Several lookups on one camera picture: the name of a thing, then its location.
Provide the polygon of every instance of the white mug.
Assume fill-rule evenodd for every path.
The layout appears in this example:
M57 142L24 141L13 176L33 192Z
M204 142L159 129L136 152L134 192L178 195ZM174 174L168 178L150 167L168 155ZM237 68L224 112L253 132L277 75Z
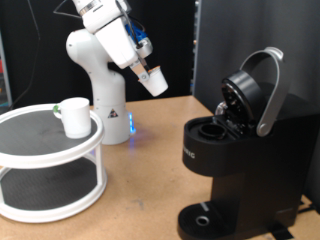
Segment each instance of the white mug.
M81 97L66 99L54 106L53 113L61 119L68 138L84 138L91 133L88 99Z

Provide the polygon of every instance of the two-tier stand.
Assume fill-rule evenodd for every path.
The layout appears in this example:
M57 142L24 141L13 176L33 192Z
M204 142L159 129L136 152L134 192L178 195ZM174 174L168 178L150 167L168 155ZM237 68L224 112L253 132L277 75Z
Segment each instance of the two-tier stand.
M0 214L12 220L51 222L77 214L103 193L101 119L90 112L88 137L69 139L54 104L0 116Z

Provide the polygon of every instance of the white cup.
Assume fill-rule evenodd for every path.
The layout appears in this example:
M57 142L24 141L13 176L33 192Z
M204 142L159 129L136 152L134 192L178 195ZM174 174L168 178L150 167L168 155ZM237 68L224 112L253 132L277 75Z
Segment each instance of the white cup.
M152 96L156 97L167 90L168 84L162 74L160 66L149 70L148 73L150 75L149 80L139 80L139 82L151 93Z
M54 106L53 113L61 119L68 138L84 138L91 133L88 99L80 97L66 99Z

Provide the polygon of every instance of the black coffee maker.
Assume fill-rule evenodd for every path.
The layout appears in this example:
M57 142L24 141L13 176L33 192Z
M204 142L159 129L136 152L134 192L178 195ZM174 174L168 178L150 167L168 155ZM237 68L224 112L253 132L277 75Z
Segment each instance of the black coffee maker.
M266 58L275 64L275 85L251 77ZM185 125L183 163L214 180L210 201L180 212L182 239L240 240L294 224L320 111L288 94L289 79L280 79L282 60L273 47L251 54L222 80L222 114Z

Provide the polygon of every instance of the white label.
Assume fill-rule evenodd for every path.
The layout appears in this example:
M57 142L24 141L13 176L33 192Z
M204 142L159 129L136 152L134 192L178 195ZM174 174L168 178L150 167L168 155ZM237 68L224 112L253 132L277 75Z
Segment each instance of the white label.
M183 146L183 151L189 156L189 157L191 157L191 158L196 158L196 155L193 153L193 152L191 152L188 148L186 148L185 146Z

